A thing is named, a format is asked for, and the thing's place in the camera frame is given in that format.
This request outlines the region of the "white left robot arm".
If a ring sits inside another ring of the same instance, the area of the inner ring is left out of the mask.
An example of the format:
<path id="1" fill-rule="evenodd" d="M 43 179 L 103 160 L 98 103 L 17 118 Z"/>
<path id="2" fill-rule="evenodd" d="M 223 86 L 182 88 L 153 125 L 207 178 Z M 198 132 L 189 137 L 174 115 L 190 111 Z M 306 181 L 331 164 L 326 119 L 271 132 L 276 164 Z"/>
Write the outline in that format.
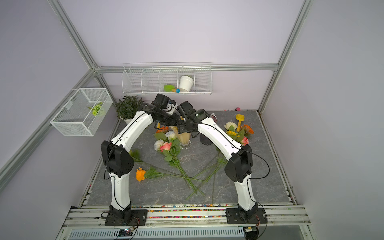
<path id="1" fill-rule="evenodd" d="M 135 161 L 129 151 L 142 132 L 153 122 L 166 127 L 175 126 L 180 120 L 180 115 L 175 109 L 172 107 L 166 112 L 162 107 L 144 104 L 116 137 L 102 142 L 102 157 L 112 185 L 112 201 L 106 217 L 106 226 L 139 226 L 140 218 L 147 216 L 143 210 L 132 213 L 129 179 Z"/>

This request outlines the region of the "yellow ruffled glass vase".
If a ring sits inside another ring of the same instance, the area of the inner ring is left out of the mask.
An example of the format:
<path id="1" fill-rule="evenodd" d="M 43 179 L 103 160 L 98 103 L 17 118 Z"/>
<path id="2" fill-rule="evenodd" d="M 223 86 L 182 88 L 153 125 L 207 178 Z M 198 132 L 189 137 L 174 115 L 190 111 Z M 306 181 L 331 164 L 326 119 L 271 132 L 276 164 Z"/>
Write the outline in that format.
<path id="1" fill-rule="evenodd" d="M 173 132 L 176 134 L 182 149 L 187 149 L 191 145 L 191 133 L 179 133 L 177 127 L 171 127 Z"/>

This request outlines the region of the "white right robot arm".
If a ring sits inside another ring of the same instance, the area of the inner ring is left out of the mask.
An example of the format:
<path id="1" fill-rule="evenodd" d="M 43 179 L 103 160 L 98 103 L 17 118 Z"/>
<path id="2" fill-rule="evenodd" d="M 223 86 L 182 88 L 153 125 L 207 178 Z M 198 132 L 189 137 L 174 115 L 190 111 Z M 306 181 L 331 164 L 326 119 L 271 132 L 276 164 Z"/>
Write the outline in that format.
<path id="1" fill-rule="evenodd" d="M 182 117 L 177 122 L 179 132 L 200 133 L 221 151 L 227 161 L 225 173 L 234 182 L 238 196 L 238 206 L 226 209 L 227 224 L 266 224 L 266 210 L 256 201 L 251 185 L 255 155 L 252 148 L 232 139 L 205 110 L 195 110 L 187 101 L 177 106 L 177 110 Z"/>

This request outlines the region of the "yellow sunflower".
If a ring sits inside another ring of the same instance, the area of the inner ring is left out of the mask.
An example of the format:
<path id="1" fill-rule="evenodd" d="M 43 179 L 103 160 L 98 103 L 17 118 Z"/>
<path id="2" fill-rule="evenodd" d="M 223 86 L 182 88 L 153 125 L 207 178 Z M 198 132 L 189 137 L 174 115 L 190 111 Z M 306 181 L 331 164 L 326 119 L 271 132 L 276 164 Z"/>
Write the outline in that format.
<path id="1" fill-rule="evenodd" d="M 233 138 L 233 139 L 236 139 L 236 138 L 239 136 L 239 134 L 238 134 L 237 132 L 235 132 L 235 131 L 227 131 L 227 134 L 228 134 L 231 138 Z"/>

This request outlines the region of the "orange yellow rose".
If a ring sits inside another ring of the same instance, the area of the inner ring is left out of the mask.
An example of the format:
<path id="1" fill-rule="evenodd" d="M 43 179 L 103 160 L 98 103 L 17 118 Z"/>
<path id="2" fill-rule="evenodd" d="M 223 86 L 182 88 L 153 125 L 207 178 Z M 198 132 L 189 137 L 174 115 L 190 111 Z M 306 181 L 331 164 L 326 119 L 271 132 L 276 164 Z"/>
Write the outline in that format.
<path id="1" fill-rule="evenodd" d="M 139 182 L 143 181 L 145 179 L 156 179 L 156 178 L 163 178 L 163 177 L 175 177 L 175 178 L 190 180 L 189 177 L 175 175 L 175 174 L 162 173 L 155 168 L 149 168 L 148 170 L 138 168 L 136 171 L 136 180 Z"/>

